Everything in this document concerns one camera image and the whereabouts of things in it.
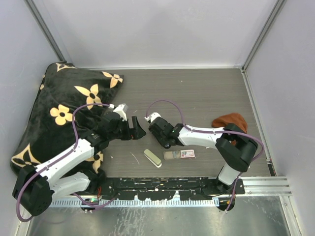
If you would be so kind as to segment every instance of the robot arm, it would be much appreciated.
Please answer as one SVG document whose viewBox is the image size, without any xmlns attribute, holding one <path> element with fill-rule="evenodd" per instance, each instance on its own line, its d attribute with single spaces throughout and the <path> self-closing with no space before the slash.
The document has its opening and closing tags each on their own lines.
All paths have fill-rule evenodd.
<svg viewBox="0 0 315 236">
<path fill-rule="evenodd" d="M 198 145 L 217 149 L 226 161 L 217 177 L 217 188 L 221 192 L 229 190 L 237 176 L 248 170 L 258 148 L 254 140 L 223 133 L 225 131 L 243 133 L 235 124 L 228 124 L 225 128 L 196 128 L 179 123 L 174 127 L 158 113 L 152 113 L 145 119 L 150 124 L 149 130 L 164 148 L 175 145 Z"/>
<path fill-rule="evenodd" d="M 101 121 L 94 129 L 81 136 L 76 149 L 74 149 L 75 145 L 72 145 L 54 158 L 36 167 L 26 165 L 22 168 L 12 193 L 13 197 L 17 199 L 24 184 L 43 169 L 45 171 L 41 172 L 28 185 L 21 198 L 22 206 L 32 216 L 40 215 L 52 201 L 60 197 L 85 190 L 91 192 L 96 190 L 100 182 L 105 180 L 103 172 L 103 174 L 97 175 L 92 171 L 83 170 L 69 177 L 62 178 L 62 176 L 79 163 L 105 149 L 111 140 L 136 140 L 146 135 L 146 132 L 140 127 L 137 117 L 132 117 L 133 128 L 129 127 L 126 111 L 127 105 L 121 104 L 112 112 L 107 112 L 101 117 Z M 71 154 L 51 166 L 51 163 L 72 149 L 74 151 Z"/>
</svg>

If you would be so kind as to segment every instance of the green eraser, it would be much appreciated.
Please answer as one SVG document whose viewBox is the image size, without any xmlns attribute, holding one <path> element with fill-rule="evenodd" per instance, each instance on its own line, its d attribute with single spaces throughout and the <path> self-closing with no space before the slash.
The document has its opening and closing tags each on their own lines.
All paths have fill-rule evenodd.
<svg viewBox="0 0 315 236">
<path fill-rule="evenodd" d="M 150 150 L 145 149 L 144 155 L 151 161 L 156 167 L 160 168 L 162 166 L 161 160 L 155 156 Z"/>
</svg>

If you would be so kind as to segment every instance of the wall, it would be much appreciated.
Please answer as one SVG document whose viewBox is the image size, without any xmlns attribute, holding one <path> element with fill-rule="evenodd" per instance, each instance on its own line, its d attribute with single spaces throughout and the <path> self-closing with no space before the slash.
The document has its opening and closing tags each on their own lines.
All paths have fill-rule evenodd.
<svg viewBox="0 0 315 236">
<path fill-rule="evenodd" d="M 26 127 L 42 75 L 57 57 L 22 0 L 1 2 L 0 32 L 0 234 L 10 236 L 18 223 L 10 157 Z"/>
<path fill-rule="evenodd" d="M 279 175 L 315 235 L 315 2 L 287 1 L 248 69 Z"/>
<path fill-rule="evenodd" d="M 233 67 L 276 0 L 34 2 L 79 67 Z"/>
</svg>

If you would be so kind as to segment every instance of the gray floor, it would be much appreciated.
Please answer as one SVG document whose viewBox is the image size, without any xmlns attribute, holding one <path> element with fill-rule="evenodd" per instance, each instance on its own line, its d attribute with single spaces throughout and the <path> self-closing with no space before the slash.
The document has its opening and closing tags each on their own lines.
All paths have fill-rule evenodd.
<svg viewBox="0 0 315 236">
<path fill-rule="evenodd" d="M 216 207 L 50 208 L 27 236 L 289 236 L 279 197 L 239 197 L 226 214 Z"/>
<path fill-rule="evenodd" d="M 211 127 L 213 119 L 238 112 L 243 115 L 248 133 L 259 137 L 257 125 L 239 69 L 166 69 L 166 70 L 119 70 L 108 71 L 125 75 L 122 89 L 115 104 L 126 103 L 129 117 L 137 115 L 143 129 L 147 107 L 158 99 L 176 102 L 183 110 L 186 123 L 195 127 Z M 181 123 L 175 107 L 167 103 L 156 104 L 150 112 L 159 112 L 173 125 Z M 151 150 L 162 159 L 156 168 L 144 155 Z M 102 168 L 109 177 L 215 177 L 224 165 L 219 152 L 205 147 L 172 147 L 170 150 L 194 149 L 196 159 L 163 159 L 165 151 L 154 137 L 137 141 L 113 141 L 104 151 Z M 243 176 L 269 176 L 266 157 L 251 164 Z"/>
</svg>

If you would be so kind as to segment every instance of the reflective floor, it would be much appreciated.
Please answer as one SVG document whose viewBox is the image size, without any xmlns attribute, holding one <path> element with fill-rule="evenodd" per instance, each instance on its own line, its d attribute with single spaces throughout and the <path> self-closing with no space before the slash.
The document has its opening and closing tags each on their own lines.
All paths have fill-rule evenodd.
<svg viewBox="0 0 315 236">
<path fill-rule="evenodd" d="M 85 214 L 50 208 L 27 236 L 289 236 L 278 197 L 238 197 L 228 214 L 216 207 L 120 207 Z"/>
</svg>

